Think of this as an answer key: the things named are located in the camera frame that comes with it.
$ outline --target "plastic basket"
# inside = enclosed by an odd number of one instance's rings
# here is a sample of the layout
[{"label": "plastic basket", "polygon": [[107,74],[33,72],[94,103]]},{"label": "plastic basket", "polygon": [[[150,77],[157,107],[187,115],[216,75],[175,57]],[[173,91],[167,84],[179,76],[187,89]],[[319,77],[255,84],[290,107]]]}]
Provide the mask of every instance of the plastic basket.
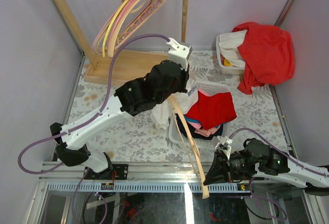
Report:
[{"label": "plastic basket", "polygon": [[217,59],[220,65],[220,71],[222,74],[230,74],[230,75],[243,75],[245,69],[243,67],[237,66],[224,66],[221,60],[221,52],[220,52],[220,35],[216,37],[216,52],[217,52]]},{"label": "plastic basket", "polygon": [[[207,82],[207,81],[197,81],[197,87],[207,92],[209,95],[213,96],[217,93],[226,93],[229,92],[227,86],[223,84]],[[170,125],[169,125],[169,139],[174,143],[181,143],[179,131],[177,130],[174,117],[170,118]],[[222,136],[229,136],[230,135],[230,122],[225,123],[223,125],[223,134]],[[213,146],[210,143],[210,140],[203,140],[203,139],[195,139],[199,148],[205,148],[208,150],[213,150]]]}]

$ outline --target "clothes hanger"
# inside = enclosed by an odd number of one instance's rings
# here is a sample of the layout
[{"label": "clothes hanger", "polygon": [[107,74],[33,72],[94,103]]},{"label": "clothes hanger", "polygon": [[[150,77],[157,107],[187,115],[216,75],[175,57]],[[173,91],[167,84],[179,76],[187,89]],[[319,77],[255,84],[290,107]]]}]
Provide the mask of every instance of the clothes hanger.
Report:
[{"label": "clothes hanger", "polygon": [[[124,19],[123,17],[125,16],[125,14],[127,14],[127,12],[129,11],[129,9],[133,8],[132,6],[136,5],[136,2],[139,2],[139,0],[131,0],[126,6],[125,8],[122,10],[122,12],[120,13],[120,15],[118,16],[115,24],[114,24],[114,27],[113,27],[113,30],[111,31],[111,34],[110,34],[110,39],[113,37],[113,34],[114,34],[114,31],[115,29],[117,28],[118,24],[120,23],[120,21],[122,19]],[[152,6],[152,2],[154,2],[154,0],[150,0],[149,4],[145,7],[145,9],[149,8],[149,7],[154,7]],[[134,19],[137,20],[139,23],[141,22],[141,14],[143,14],[144,10]]]},{"label": "clothes hanger", "polygon": [[[107,32],[110,31],[110,30],[112,30],[112,31],[111,31],[111,36],[109,37],[109,41],[112,39],[113,34],[114,34],[114,31],[117,28],[117,25],[120,24],[120,26],[122,26],[123,21],[121,20],[121,18],[125,19],[127,17],[127,15],[128,15],[126,12],[129,11],[129,10],[131,12],[132,8],[134,8],[137,5],[137,3],[140,2],[140,1],[141,0],[128,0],[128,2],[125,1],[124,4],[121,4],[121,6],[119,7],[119,9],[114,14],[112,14],[112,16],[109,18],[109,20],[103,26],[102,30],[98,33],[97,37],[94,40],[93,50],[94,50],[94,52],[96,54],[102,54],[102,55],[104,55],[104,52],[105,52],[105,49],[106,48],[105,47],[99,48],[100,42],[102,40],[103,40],[103,42],[106,42],[107,41],[107,37],[108,37],[108,33]],[[155,12],[155,11],[152,11],[151,9],[156,8],[155,10],[157,10],[160,7],[159,5],[158,5],[158,7],[156,7],[154,4],[152,4],[152,2],[156,2],[156,0],[150,0],[149,5],[130,24],[130,26],[132,26],[132,27],[135,24],[139,25],[139,26],[135,26],[136,27],[135,30],[138,29],[148,19],[148,17],[153,14],[153,12]]]},{"label": "clothes hanger", "polygon": [[115,21],[116,17],[120,14],[121,10],[124,8],[126,4],[128,4],[130,0],[124,0],[120,7],[109,17],[106,21],[105,25],[102,27],[98,35],[96,36],[94,43],[93,43],[93,50],[96,54],[102,54],[102,47],[99,48],[99,44],[104,39],[107,29],[111,29],[113,22]]},{"label": "clothes hanger", "polygon": [[[144,0],[144,2],[140,5],[140,7],[138,7],[137,9],[130,11],[130,13],[133,12],[137,12],[138,10],[140,10],[144,4],[147,2],[147,0]],[[104,42],[106,42],[107,37],[108,37],[108,32],[111,30],[113,22],[116,20],[117,16],[121,13],[121,10],[123,9],[123,7],[129,3],[129,0],[122,0],[123,5],[120,6],[118,8],[118,10],[116,12],[114,12],[111,17],[107,20],[107,22],[105,23],[105,25],[102,27],[102,29],[100,30],[100,32],[98,33],[98,35],[96,36],[94,43],[93,43],[93,50],[94,53],[96,54],[102,54],[103,57],[105,57],[105,44],[103,43],[102,45],[102,50],[99,50],[99,43],[101,42],[102,38],[104,38]]]},{"label": "clothes hanger", "polygon": [[109,32],[112,28],[112,25],[115,21],[118,21],[117,20],[117,17],[120,15],[122,16],[124,14],[124,11],[122,10],[126,10],[127,7],[130,7],[130,4],[132,4],[135,0],[125,0],[121,5],[120,7],[118,8],[118,10],[115,12],[115,15],[112,17],[111,19],[111,22],[106,30],[106,33],[104,35],[104,38],[103,38],[103,44],[102,44],[102,55],[103,57],[105,57],[105,44],[106,44],[106,41],[107,41],[107,38],[108,38],[108,35],[109,35]]},{"label": "clothes hanger", "polygon": [[152,2],[144,8],[144,10],[126,27],[124,34],[122,34],[118,40],[118,34],[122,27],[124,20],[127,18],[130,11],[140,2],[141,0],[132,0],[129,7],[120,14],[116,27],[113,28],[112,36],[108,41],[107,54],[113,57],[115,48],[118,48],[124,43],[140,26],[142,26],[165,2],[166,0],[152,0]]},{"label": "clothes hanger", "polygon": [[163,4],[164,0],[150,0],[149,5],[124,29],[122,34],[117,37],[117,45],[114,49],[118,49],[131,34],[133,34],[146,20]]},{"label": "clothes hanger", "polygon": [[194,155],[195,160],[196,160],[197,168],[199,170],[199,174],[200,174],[200,178],[201,178],[201,182],[200,183],[201,183],[201,189],[202,189],[202,198],[203,199],[208,198],[209,197],[209,188],[208,188],[208,186],[205,186],[203,184],[203,182],[205,182],[205,180],[206,180],[206,177],[205,177],[205,173],[204,173],[204,170],[202,168],[202,164],[201,164],[201,160],[200,160],[200,151],[199,151],[199,149],[198,149],[198,147],[197,147],[194,139],[192,138],[192,135],[190,133],[189,127],[188,127],[188,125],[186,123],[186,120],[184,118],[184,115],[183,115],[183,113],[182,113],[182,111],[181,111],[181,109],[180,109],[180,107],[179,107],[179,105],[177,103],[176,98],[173,97],[173,96],[169,96],[167,100],[171,103],[171,105],[176,110],[176,112],[177,112],[177,114],[178,114],[178,116],[179,116],[179,118],[180,118],[180,120],[181,120],[181,122],[182,122],[182,124],[184,126],[184,129],[186,131],[188,140],[190,142],[190,146],[192,148],[193,155]]}]

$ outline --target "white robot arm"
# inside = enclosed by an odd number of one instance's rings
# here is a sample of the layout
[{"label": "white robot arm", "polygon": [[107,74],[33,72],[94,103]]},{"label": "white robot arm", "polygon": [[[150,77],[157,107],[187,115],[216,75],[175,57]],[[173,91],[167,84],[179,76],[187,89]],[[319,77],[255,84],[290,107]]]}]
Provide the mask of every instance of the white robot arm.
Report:
[{"label": "white robot arm", "polygon": [[186,92],[192,47],[174,39],[167,44],[171,47],[168,60],[154,66],[145,77],[126,82],[104,105],[79,120],[66,125],[51,125],[52,135],[65,134],[56,139],[57,156],[65,165],[82,164],[92,169],[98,178],[111,178],[113,167],[108,155],[86,143],[112,124],[151,110],[173,93]]},{"label": "white robot arm", "polygon": [[255,138],[244,142],[244,150],[230,155],[231,143],[227,137],[214,143],[216,151],[205,185],[261,177],[292,184],[312,195],[329,195],[328,166],[309,165]]}]

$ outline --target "wooden clothes rack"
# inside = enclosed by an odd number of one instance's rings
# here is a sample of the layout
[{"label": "wooden clothes rack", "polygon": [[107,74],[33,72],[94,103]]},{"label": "wooden clothes rack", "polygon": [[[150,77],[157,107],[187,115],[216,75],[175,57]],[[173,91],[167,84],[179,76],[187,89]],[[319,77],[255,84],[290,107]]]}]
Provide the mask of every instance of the wooden clothes rack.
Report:
[{"label": "wooden clothes rack", "polygon": [[[101,55],[97,55],[93,52],[66,0],[53,1],[64,18],[65,23],[68,25],[72,34],[90,60],[90,65],[84,76],[85,81],[97,84],[107,84],[108,70],[112,59],[107,55],[103,58]],[[187,9],[188,0],[182,0],[182,42],[185,42],[186,38]],[[144,77],[150,72],[154,65],[159,64],[165,59],[167,59],[167,55],[164,53],[123,50],[114,64],[112,85],[120,86],[132,79]]]}]

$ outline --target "purple wall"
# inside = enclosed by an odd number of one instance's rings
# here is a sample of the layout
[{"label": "purple wall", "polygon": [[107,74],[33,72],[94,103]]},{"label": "purple wall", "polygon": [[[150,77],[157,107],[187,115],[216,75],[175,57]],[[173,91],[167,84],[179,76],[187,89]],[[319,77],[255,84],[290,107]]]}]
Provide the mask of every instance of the purple wall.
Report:
[{"label": "purple wall", "polygon": [[[282,28],[293,38],[295,76],[277,92],[301,160],[329,165],[329,0],[296,0]],[[329,197],[322,198],[329,212]]]},{"label": "purple wall", "polygon": [[[0,2],[0,223],[22,223],[38,176],[19,152],[63,116],[80,53],[51,0]],[[39,171],[53,142],[24,156]]]},{"label": "purple wall", "polygon": [[[120,0],[67,0],[90,43]],[[194,49],[214,49],[219,33],[255,21],[274,24],[287,0],[189,0],[187,42]],[[162,33],[180,40],[182,0],[168,0],[136,33]],[[167,49],[161,40],[142,40],[134,48]]]}]

